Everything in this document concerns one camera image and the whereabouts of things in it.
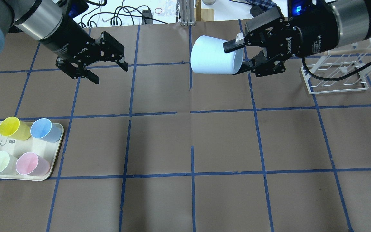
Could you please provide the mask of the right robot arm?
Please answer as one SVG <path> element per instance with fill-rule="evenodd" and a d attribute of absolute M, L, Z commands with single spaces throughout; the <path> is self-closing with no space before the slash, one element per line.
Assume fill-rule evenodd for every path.
<path fill-rule="evenodd" d="M 291 57 L 305 59 L 371 38 L 371 0 L 289 0 L 287 18 L 278 6 L 254 5 L 251 14 L 245 30 L 223 44 L 224 52 L 246 46 L 263 50 L 238 65 L 236 74 L 282 73 Z"/>

